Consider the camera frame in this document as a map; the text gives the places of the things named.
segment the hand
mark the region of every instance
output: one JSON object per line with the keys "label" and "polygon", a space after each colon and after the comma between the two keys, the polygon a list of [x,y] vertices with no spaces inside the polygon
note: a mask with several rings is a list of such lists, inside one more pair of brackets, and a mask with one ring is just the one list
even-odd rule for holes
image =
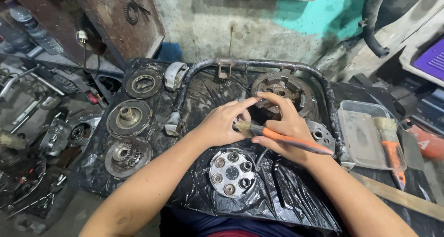
{"label": "hand", "polygon": [[[301,138],[310,142],[315,142],[305,120],[299,116],[293,103],[288,98],[282,98],[271,92],[258,92],[259,98],[268,99],[279,107],[281,120],[267,120],[265,127],[282,135]],[[309,156],[317,155],[308,151],[298,149],[286,143],[275,142],[264,136],[257,136],[251,139],[252,143],[258,143],[274,152],[284,156],[288,160],[305,165]]]}
{"label": "hand", "polygon": [[247,108],[257,103],[260,98],[247,98],[242,102],[232,101],[212,110],[194,130],[193,134],[201,139],[206,148],[222,146],[245,139],[233,130],[233,122],[238,119],[251,121]]}

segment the paintbrush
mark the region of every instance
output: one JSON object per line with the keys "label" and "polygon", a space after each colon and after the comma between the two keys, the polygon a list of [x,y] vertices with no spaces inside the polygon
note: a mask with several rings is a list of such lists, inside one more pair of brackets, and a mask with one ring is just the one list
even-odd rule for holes
{"label": "paintbrush", "polygon": [[296,148],[307,150],[309,152],[313,152],[316,154],[321,154],[321,155],[334,154],[334,152],[331,151],[330,149],[327,149],[324,146],[317,144],[315,142],[310,142],[300,138],[284,136],[266,127],[254,125],[251,122],[238,121],[234,124],[234,126],[236,126],[239,132],[241,132],[247,138],[252,136],[265,136],[277,142],[287,143],[293,145]]}
{"label": "paintbrush", "polygon": [[397,132],[397,124],[395,120],[391,118],[375,118],[376,127],[378,128],[381,136],[381,145],[384,149],[386,156],[390,162],[390,166],[393,169],[391,170],[393,178],[397,183],[399,189],[404,191],[405,188],[405,174],[403,171],[399,171],[401,168],[401,161],[399,160],[399,140],[396,134]]}

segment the workbench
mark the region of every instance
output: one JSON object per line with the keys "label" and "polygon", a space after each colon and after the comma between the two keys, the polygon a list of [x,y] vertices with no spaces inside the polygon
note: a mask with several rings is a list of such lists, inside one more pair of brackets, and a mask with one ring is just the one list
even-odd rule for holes
{"label": "workbench", "polygon": [[[109,112],[117,104],[131,99],[125,93],[125,82],[131,74],[150,64],[163,71],[169,66],[169,63],[148,58],[132,59],[126,64],[123,86],[114,95],[85,152],[71,172],[68,178],[70,185],[106,197],[124,182],[124,179],[111,176],[105,168],[105,155],[108,148],[117,140],[108,133],[106,120]],[[246,74],[244,70],[233,69],[232,79],[229,82],[215,83],[217,72],[216,67],[209,67],[194,76],[189,86],[182,116],[185,121],[183,135],[199,125],[203,118],[217,106],[236,99],[250,97],[251,84],[261,74],[258,71],[248,71]],[[316,86],[314,83],[312,88],[314,87],[314,93],[320,96],[318,99],[319,113],[315,113],[313,120],[322,122],[329,127],[325,103],[321,99],[322,92],[320,88],[317,90]],[[336,96],[335,105],[337,108],[342,100],[377,103],[373,99],[376,98],[397,116],[391,97],[383,88],[363,88],[337,82],[332,82],[331,86]],[[177,92],[163,91],[155,98],[146,100],[153,111],[153,116],[150,125],[139,136],[146,138],[152,146],[153,158],[180,139],[180,136],[175,138],[167,135],[164,130],[164,124],[169,118],[176,94]],[[249,108],[253,119],[255,109],[255,106]],[[404,148],[408,148],[408,144],[416,143],[403,142]],[[261,146],[251,144],[248,139],[230,146],[253,151],[256,153],[250,155],[253,160],[256,160],[257,155],[263,151]],[[283,160],[278,171],[278,185],[281,188],[284,202],[279,200],[271,177],[272,162],[276,154],[271,151],[261,161],[261,171],[257,172],[258,179],[251,192],[238,198],[228,198],[218,194],[209,182],[209,163],[214,154],[230,146],[213,147],[200,155],[178,184],[168,200],[167,206],[188,208],[216,216],[275,220],[287,225],[317,228],[323,233],[346,231],[339,214],[311,175],[303,167],[287,160]],[[388,170],[354,167],[353,171],[396,187]],[[435,202],[424,172],[408,168],[405,171],[405,176],[407,180],[405,191],[407,193]],[[444,229],[442,222],[389,201],[383,201],[399,214],[418,235],[433,236],[435,234],[436,236],[436,234],[442,233],[442,229]]]}

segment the teal painted wall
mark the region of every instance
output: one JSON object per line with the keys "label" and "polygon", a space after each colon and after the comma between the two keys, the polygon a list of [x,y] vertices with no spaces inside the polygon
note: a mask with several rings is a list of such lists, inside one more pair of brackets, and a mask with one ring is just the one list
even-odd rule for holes
{"label": "teal painted wall", "polygon": [[273,21],[299,33],[315,35],[317,39],[335,37],[343,40],[361,32],[364,0],[278,0]]}

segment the plastic tray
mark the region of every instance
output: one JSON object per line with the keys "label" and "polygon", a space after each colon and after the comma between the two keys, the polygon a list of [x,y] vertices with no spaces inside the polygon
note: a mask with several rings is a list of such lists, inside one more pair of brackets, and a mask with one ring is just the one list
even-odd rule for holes
{"label": "plastic tray", "polygon": [[387,109],[378,104],[351,100],[341,102],[338,110],[348,153],[357,166],[379,170],[405,170],[407,165],[398,144],[399,167],[393,167],[381,145],[381,135],[375,117],[390,118]]}

